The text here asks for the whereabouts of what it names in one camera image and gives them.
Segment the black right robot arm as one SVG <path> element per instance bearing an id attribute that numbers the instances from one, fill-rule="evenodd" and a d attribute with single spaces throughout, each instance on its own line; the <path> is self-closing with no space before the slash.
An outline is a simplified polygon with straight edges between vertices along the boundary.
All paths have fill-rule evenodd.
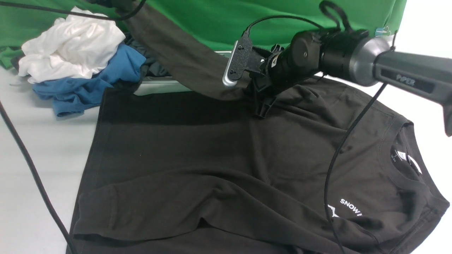
<path id="1" fill-rule="evenodd" d="M 450 58 L 396 52 L 384 39 L 368 37 L 363 30 L 304 31 L 262 66 L 263 77 L 253 78 L 251 90 L 271 102 L 318 72 L 364 87 L 381 82 L 441 105 L 445 132 L 451 136 Z"/>

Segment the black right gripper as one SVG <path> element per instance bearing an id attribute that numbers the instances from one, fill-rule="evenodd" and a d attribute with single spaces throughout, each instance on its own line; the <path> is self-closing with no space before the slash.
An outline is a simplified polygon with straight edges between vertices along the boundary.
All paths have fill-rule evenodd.
<path id="1" fill-rule="evenodd" d="M 247 97 L 255 101 L 255 117 L 264 119 L 276 97 L 311 77 L 311 53 L 307 44 L 291 44 L 284 50 L 270 52 L 253 47 L 253 53 L 264 56 L 260 74 L 250 73 Z"/>

